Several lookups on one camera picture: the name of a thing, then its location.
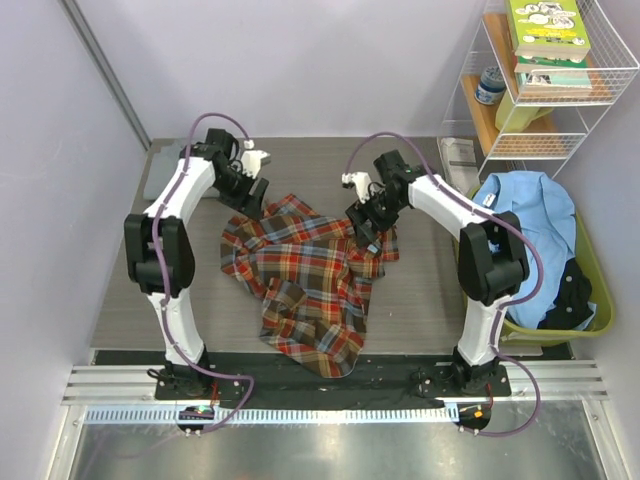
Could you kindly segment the red brown plaid shirt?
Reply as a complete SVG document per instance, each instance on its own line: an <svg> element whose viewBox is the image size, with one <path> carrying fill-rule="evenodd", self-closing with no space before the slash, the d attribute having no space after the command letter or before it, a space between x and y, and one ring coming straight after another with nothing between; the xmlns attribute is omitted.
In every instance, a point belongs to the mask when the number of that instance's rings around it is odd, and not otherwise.
<svg viewBox="0 0 640 480"><path fill-rule="evenodd" d="M373 283L399 259L395 230L359 247L351 222L294 194L259 220L232 217L220 269L261 302L260 339L311 372L348 376L364 347Z"/></svg>

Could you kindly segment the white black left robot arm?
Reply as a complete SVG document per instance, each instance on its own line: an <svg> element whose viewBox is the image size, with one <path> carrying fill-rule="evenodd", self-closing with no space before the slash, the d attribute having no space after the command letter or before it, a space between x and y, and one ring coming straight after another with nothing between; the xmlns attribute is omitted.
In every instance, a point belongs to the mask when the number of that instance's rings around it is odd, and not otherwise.
<svg viewBox="0 0 640 480"><path fill-rule="evenodd" d="M165 342L163 368L148 372L157 382L159 399L200 399L214 383L191 303L196 262L189 220L210 189L223 205L260 219L269 183L259 173L269 157L250 139L211 129L204 141L180 150L174 172L153 203L124 221L128 276L153 306Z"/></svg>

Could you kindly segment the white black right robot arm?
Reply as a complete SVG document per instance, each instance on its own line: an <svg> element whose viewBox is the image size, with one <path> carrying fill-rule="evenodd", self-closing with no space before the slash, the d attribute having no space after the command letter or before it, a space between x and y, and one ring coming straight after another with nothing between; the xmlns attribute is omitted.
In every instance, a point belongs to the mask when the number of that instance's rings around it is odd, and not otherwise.
<svg viewBox="0 0 640 480"><path fill-rule="evenodd" d="M502 309L529 276L518 217L474 205L441 176L408 165L396 150L378 157L374 166L379 181L366 172L341 177L342 185L357 195L346 211L357 243L372 245L405 208L426 213L453 236L457 279L467 303L463 332L453 351L451 380L462 394L482 392L500 362Z"/></svg>

